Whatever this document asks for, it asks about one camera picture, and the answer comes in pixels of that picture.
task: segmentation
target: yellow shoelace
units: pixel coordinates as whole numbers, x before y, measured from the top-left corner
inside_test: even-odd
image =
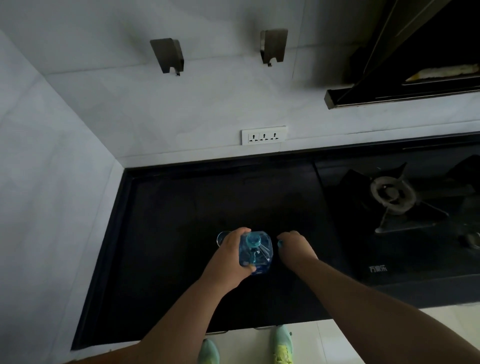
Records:
[[[286,345],[278,345],[274,356],[276,364],[293,364],[292,354],[288,351]]]

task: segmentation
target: black range hood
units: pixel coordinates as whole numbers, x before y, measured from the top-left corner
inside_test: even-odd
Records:
[[[480,91],[480,1],[389,0],[329,109]]]

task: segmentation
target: black countertop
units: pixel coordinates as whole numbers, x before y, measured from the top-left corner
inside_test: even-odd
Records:
[[[126,170],[72,349],[140,340],[201,275],[216,235],[239,226],[272,238],[298,230],[320,259],[353,276],[325,202],[319,164],[454,147],[480,151],[480,135]],[[416,307],[475,302],[480,275],[377,289]],[[267,274],[246,279],[224,297],[208,332],[326,318],[275,253]]]

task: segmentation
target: outlet plate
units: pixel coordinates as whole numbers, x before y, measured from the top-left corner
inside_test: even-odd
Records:
[[[251,146],[253,144],[280,143],[287,137],[286,126],[274,126],[272,128],[245,129],[241,131],[241,144]]]

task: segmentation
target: sneaker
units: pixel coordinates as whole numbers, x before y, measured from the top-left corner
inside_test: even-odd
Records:
[[[197,359],[198,364],[220,364],[220,354],[213,341],[205,339],[202,342]]]
[[[293,343],[285,325],[276,328],[273,334],[274,364],[293,364]]]

